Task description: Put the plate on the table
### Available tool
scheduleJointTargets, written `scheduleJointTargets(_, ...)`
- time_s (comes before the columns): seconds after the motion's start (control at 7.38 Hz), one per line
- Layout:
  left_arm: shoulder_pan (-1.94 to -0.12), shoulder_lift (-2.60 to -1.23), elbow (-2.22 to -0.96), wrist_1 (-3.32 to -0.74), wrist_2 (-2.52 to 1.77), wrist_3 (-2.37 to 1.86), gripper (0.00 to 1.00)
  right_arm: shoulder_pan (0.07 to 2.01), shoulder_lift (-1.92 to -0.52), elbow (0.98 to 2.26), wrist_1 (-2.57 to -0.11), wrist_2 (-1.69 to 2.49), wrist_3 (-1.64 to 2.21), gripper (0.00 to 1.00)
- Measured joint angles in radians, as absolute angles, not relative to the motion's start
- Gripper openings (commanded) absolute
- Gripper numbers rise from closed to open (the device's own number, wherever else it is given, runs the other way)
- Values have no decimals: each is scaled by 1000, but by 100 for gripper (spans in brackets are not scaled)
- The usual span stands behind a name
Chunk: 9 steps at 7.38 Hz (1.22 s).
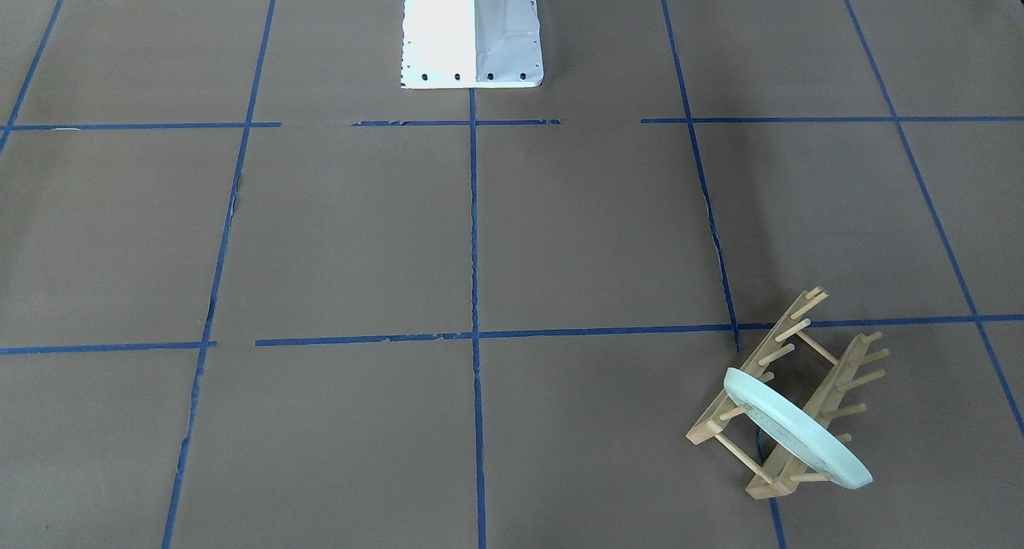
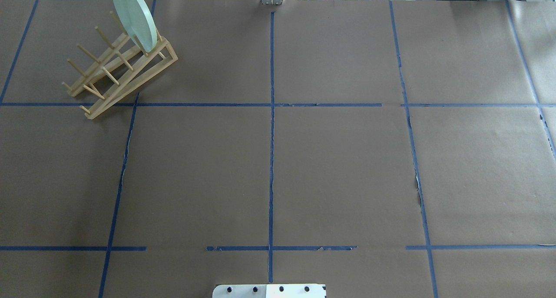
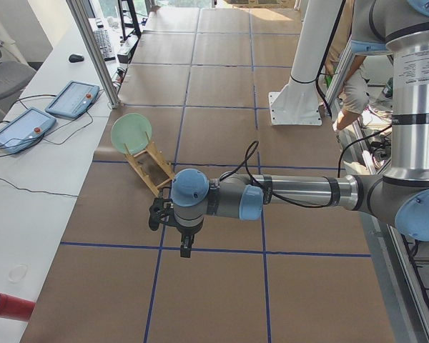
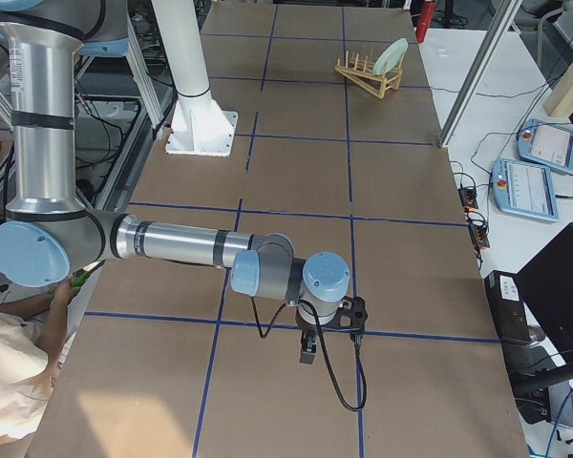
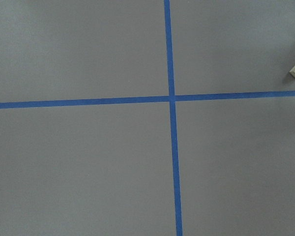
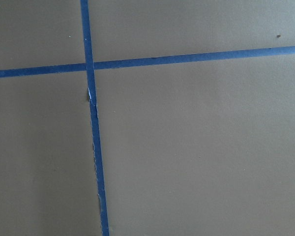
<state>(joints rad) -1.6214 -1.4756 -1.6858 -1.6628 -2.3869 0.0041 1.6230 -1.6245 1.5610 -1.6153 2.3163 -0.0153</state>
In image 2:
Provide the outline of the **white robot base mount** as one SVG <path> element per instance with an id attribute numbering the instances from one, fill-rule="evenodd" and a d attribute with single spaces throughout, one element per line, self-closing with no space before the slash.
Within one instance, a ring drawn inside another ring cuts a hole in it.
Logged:
<path id="1" fill-rule="evenodd" d="M 217 285 L 213 298 L 326 298 L 324 284 Z"/>

